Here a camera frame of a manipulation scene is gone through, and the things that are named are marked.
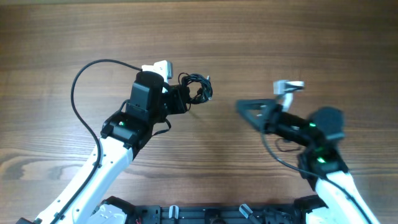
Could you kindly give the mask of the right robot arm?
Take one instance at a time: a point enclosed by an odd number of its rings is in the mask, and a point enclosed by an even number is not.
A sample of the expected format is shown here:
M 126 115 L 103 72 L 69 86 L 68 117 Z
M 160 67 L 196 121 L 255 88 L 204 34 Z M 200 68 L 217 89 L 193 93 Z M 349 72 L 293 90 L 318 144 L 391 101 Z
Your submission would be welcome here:
M 296 223 L 378 223 L 378 219 L 358 192 L 344 162 L 339 142 L 344 138 L 343 113 L 323 107 L 307 119 L 290 114 L 279 100 L 238 100 L 238 113 L 261 135 L 266 151 L 277 162 L 300 173 L 315 195 L 293 203 Z M 273 134 L 305 149 L 293 166 L 283 161 L 270 147 Z

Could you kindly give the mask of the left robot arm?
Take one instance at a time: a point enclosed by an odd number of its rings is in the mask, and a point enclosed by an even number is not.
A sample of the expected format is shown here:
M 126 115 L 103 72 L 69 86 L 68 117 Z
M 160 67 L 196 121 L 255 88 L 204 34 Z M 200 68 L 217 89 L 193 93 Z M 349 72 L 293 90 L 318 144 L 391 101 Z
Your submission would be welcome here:
M 156 135 L 157 123 L 187 111 L 190 89 L 183 82 L 169 85 L 167 75 L 139 72 L 125 108 L 104 123 L 91 156 L 63 192 L 34 223 L 128 223 L 133 205 L 110 197 L 104 199 L 116 177 Z

